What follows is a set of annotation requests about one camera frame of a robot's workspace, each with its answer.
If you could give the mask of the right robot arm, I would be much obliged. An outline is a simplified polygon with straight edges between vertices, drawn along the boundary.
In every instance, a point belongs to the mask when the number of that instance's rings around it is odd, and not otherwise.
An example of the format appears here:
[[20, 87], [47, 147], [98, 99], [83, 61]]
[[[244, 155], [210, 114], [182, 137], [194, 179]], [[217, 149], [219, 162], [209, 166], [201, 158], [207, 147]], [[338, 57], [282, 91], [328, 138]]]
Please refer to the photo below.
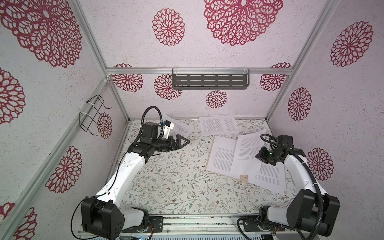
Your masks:
[[265, 225], [283, 225], [295, 230], [312, 232], [320, 213], [322, 217], [317, 234], [330, 236], [340, 209], [340, 201], [328, 195], [313, 176], [304, 152], [295, 148], [287, 151], [283, 148], [268, 150], [262, 147], [256, 154], [256, 158], [273, 166], [283, 163], [298, 189], [298, 193], [288, 207], [281, 209], [262, 207], [259, 211], [260, 220], [264, 221]]

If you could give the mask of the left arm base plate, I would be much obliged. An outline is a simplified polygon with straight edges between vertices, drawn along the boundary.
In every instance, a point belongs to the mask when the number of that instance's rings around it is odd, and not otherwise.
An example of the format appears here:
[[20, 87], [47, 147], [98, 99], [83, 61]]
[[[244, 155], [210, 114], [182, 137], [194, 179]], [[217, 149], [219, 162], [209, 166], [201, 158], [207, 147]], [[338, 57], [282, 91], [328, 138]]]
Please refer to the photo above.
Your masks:
[[139, 226], [130, 227], [122, 230], [122, 233], [161, 233], [163, 231], [164, 217], [163, 216], [146, 216]]

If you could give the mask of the beige paper folder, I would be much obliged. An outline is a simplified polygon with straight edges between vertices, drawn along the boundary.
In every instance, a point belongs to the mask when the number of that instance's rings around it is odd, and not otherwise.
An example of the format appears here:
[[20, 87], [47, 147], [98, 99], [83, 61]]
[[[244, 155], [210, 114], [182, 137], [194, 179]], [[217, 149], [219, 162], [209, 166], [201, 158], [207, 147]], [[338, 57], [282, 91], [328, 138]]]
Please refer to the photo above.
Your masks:
[[249, 182], [248, 182], [248, 175], [241, 176], [241, 178], [240, 178], [239, 180], [241, 180], [241, 181], [243, 181], [243, 182], [247, 182], [247, 183], [249, 183]]

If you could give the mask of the white printed paper sheet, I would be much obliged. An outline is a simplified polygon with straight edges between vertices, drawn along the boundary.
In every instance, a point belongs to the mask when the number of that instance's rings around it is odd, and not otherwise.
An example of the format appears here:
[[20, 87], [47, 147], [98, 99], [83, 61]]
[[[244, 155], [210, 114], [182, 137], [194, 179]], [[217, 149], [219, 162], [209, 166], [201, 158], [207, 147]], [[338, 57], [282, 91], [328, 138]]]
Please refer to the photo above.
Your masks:
[[239, 175], [231, 173], [236, 143], [234, 139], [215, 136], [206, 170], [239, 180]]
[[273, 166], [257, 160], [256, 164], [248, 169], [247, 174], [251, 184], [278, 194], [287, 191], [285, 166], [282, 163]]

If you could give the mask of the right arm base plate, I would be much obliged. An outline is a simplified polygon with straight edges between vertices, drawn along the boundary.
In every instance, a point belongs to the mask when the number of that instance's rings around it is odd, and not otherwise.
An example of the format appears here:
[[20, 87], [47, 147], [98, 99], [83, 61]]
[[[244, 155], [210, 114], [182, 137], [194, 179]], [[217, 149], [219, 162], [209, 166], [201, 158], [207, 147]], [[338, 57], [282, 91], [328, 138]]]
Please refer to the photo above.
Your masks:
[[245, 232], [283, 232], [286, 229], [281, 226], [271, 226], [259, 222], [259, 216], [245, 216], [246, 220], [242, 220]]

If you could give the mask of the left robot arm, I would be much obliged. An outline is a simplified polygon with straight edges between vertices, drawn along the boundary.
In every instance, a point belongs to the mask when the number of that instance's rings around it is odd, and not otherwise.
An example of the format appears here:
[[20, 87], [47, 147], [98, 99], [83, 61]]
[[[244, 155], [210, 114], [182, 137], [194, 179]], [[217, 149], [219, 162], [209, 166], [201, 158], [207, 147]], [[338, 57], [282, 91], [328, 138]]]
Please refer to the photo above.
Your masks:
[[150, 224], [148, 212], [136, 207], [123, 212], [120, 209], [123, 196], [150, 157], [180, 150], [189, 143], [190, 140], [181, 135], [162, 139], [140, 137], [134, 141], [106, 185], [95, 196], [85, 197], [79, 203], [83, 231], [115, 240], [129, 228], [147, 230]]

